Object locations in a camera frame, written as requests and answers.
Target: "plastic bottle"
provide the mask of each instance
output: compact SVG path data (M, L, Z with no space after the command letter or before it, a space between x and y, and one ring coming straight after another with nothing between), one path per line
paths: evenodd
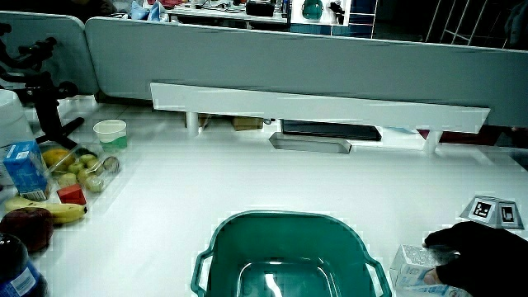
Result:
M31 263L20 239L0 233L0 263L0 297L47 295L48 284Z

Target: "white partition panel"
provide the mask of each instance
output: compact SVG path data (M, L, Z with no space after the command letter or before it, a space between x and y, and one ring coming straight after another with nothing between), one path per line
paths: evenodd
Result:
M99 17L86 33L111 96L172 83L489 107L490 125L528 126L527 52Z
M57 40L53 56L44 61L40 71L50 72L55 86L69 81L75 83L81 94L95 94L99 91L84 24L79 19L43 13L0 12L0 23L11 25L12 31L0 39L12 58L20 55L19 46L33 45L37 40L53 37Z

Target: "red cube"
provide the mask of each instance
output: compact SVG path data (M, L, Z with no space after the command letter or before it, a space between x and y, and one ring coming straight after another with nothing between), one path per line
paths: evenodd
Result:
M58 190L57 195L59 195L59 199L62 203L74 203L78 205L86 204L83 189L81 189L79 184L66 186Z

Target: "black stand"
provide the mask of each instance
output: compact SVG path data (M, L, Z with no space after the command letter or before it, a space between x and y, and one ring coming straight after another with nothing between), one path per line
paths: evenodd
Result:
M11 32L11 26L0 24L0 36ZM18 51L20 57L12 59L6 51L6 46L0 40L0 62L10 68L33 69L39 71L42 62L52 56L53 46L57 41L54 38L48 38L43 41L37 41L32 46L21 46ZM75 120L62 125L60 122L59 99L73 97L78 94L78 88L72 82L62 82L58 87L54 86L51 75L48 72L37 74L16 74L8 73L0 67L0 78L10 83L25 83L25 88L14 89L21 103L24 106L34 106L39 118L40 128L44 135L38 137L38 144L46 141L54 141L66 149L73 149L77 143L67 136L76 130L84 119L78 117Z

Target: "banana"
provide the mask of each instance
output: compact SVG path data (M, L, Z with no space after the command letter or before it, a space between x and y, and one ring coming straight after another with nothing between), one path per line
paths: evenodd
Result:
M6 212L24 207L40 207L47 209L53 216L53 224L63 224L81 219L88 212L88 208L73 203L45 203L36 202L20 196L6 201Z

